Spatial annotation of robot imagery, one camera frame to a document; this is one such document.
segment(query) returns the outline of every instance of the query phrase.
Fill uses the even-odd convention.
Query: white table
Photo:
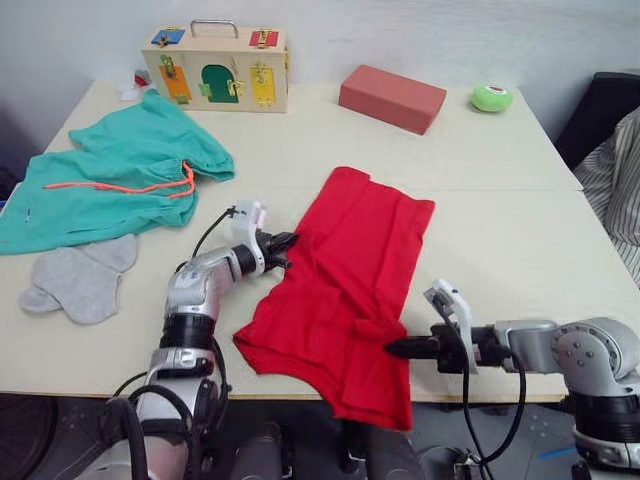
[[[607,315],[640,333],[640,293],[519,93],[503,115],[481,115],[467,107],[467,91],[450,90],[427,134],[417,136],[336,106],[336,92],[294,85],[286,115],[190,112],[234,154],[237,178],[199,181],[201,200],[189,225],[139,236],[138,261],[119,288],[120,313],[99,325],[77,326],[61,312],[22,312],[17,298],[38,254],[0,257],[0,391],[110,394],[147,368],[160,338],[167,281],[211,221],[249,197],[268,206],[269,231],[291,230],[337,165],[437,203],[402,315],[411,333],[427,333],[438,321],[421,296],[438,277],[461,290],[478,324]],[[127,105],[112,85],[95,83],[49,150],[69,148],[70,129]],[[247,131],[254,134],[239,133]],[[203,248],[229,239],[223,224]],[[224,299],[216,336],[236,398],[317,398],[294,378],[256,376],[231,343],[280,279],[270,273],[244,282]],[[437,374],[432,362],[413,363],[411,378],[415,400],[459,398],[460,379]],[[483,369],[473,379],[472,399],[513,400],[516,382]],[[531,375],[529,392],[530,401],[553,401],[564,386],[559,376]]]

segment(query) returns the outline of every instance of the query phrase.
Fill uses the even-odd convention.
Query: orange panel
[[[162,73],[164,83],[169,89],[169,95],[173,99],[176,99],[179,96],[184,96],[191,100],[191,92],[189,91],[187,79],[184,76],[182,67],[173,67],[173,71],[174,75],[173,77],[170,77],[169,75],[167,75],[166,67],[160,65],[160,73]]]

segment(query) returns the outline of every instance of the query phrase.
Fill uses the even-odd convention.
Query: red t-shirt
[[[336,168],[296,229],[293,267],[235,344],[259,374],[311,384],[336,417],[411,428],[409,364],[384,350],[400,323],[435,204]]]

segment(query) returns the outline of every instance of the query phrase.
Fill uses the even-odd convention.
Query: foam block
[[[440,111],[446,90],[360,65],[342,83],[345,108],[422,135]]]

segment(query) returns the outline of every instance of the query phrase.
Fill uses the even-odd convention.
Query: green ball
[[[506,88],[481,85],[473,89],[471,103],[483,112],[501,112],[513,102],[512,93]]]

